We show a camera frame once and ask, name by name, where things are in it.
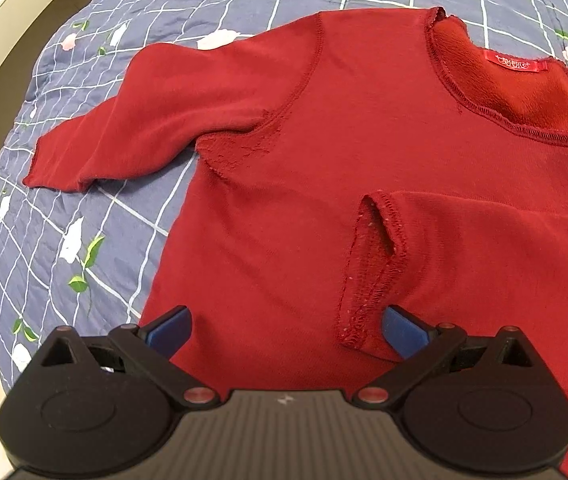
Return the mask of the blue floral checked quilt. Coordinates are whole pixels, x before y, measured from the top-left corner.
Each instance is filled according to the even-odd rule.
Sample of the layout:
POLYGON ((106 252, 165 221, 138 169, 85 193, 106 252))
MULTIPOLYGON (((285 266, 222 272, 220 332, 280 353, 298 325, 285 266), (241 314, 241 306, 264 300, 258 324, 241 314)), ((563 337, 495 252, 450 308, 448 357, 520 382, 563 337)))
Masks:
POLYGON ((0 383, 11 387, 56 326, 104 333, 136 320, 197 165, 86 194, 24 185, 51 128, 113 96, 142 47, 210 49, 321 10, 442 6, 476 44, 568 61, 568 0, 86 0, 45 34, 13 125, 0 129, 0 383))

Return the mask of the red knit sweater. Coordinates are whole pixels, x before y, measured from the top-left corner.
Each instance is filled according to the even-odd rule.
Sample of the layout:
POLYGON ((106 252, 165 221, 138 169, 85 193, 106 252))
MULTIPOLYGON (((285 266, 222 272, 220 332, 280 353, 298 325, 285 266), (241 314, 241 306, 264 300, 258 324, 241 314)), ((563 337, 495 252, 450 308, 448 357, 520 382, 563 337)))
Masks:
MULTIPOLYGON (((221 393, 355 392, 400 358, 398 304, 520 327, 568 394, 568 66, 475 46, 441 8, 320 12, 203 51, 151 44, 116 96, 42 136, 30 188, 198 156, 142 319, 221 393)), ((564 468, 568 474, 568 455, 564 468)))

